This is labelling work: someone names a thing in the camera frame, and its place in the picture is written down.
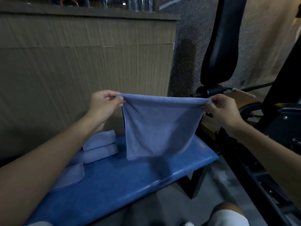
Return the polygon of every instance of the bench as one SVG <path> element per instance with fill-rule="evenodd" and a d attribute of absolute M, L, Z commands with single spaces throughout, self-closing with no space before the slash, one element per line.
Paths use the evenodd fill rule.
<path fill-rule="evenodd" d="M 193 171 L 196 195 L 205 177 L 201 168 L 218 159 L 197 136 L 177 155 L 134 161 L 126 159 L 125 136 L 118 137 L 116 144 L 118 154 L 85 165 L 81 182 L 47 194 L 25 225 L 38 221 L 55 226 L 87 225 Z"/>

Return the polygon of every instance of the white shorts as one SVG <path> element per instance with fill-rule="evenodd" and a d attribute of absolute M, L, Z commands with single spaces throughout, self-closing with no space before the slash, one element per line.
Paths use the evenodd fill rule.
<path fill-rule="evenodd" d="M 250 226 L 241 214 L 229 209 L 221 209 L 210 218 L 207 226 Z"/>

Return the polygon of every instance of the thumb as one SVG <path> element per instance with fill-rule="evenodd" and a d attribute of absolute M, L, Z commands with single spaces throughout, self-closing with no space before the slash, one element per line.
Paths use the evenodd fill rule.
<path fill-rule="evenodd" d="M 206 104 L 204 106 L 204 110 L 205 110 L 206 113 L 212 113 L 212 114 L 214 114 L 214 112 L 216 111 L 216 109 L 217 109 L 217 107 L 212 102 L 206 102 Z"/>
<path fill-rule="evenodd" d="M 114 106 L 114 108 L 116 108 L 122 102 L 123 102 L 122 96 L 115 97 L 113 100 L 110 101 L 110 103 Z"/>

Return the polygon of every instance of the speckled stone wall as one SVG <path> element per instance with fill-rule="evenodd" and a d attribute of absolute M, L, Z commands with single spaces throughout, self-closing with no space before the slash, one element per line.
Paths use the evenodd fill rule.
<path fill-rule="evenodd" d="M 161 0 L 160 5 L 171 0 Z M 273 81 L 291 51 L 301 19 L 292 22 L 301 0 L 248 0 L 239 37 L 235 72 L 223 83 L 242 88 Z M 201 86 L 203 58 L 210 41 L 218 0 L 181 0 L 161 12 L 181 20 L 173 54 L 169 96 L 187 96 Z"/>

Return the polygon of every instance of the folded towel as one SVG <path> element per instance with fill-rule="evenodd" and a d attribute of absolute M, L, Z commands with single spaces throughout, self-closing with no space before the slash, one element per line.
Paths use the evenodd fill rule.
<path fill-rule="evenodd" d="M 72 157 L 72 159 L 69 161 L 66 167 L 70 167 L 83 162 L 84 160 L 82 158 L 82 149 L 80 149 L 77 153 L 75 153 L 75 155 Z"/>
<path fill-rule="evenodd" d="M 49 192 L 61 190 L 68 186 L 74 185 L 81 181 L 84 178 L 84 176 L 85 171 L 82 163 L 66 167 L 55 180 Z"/>
<path fill-rule="evenodd" d="M 94 134 L 88 141 L 82 146 L 83 151 L 89 151 L 94 148 L 103 147 L 112 143 L 115 143 L 116 136 L 115 131 L 100 132 Z"/>
<path fill-rule="evenodd" d="M 116 144 L 95 148 L 83 154 L 84 163 L 91 163 L 118 153 Z"/>
<path fill-rule="evenodd" d="M 120 94 L 126 129 L 127 158 L 184 151 L 198 127 L 209 99 Z"/>

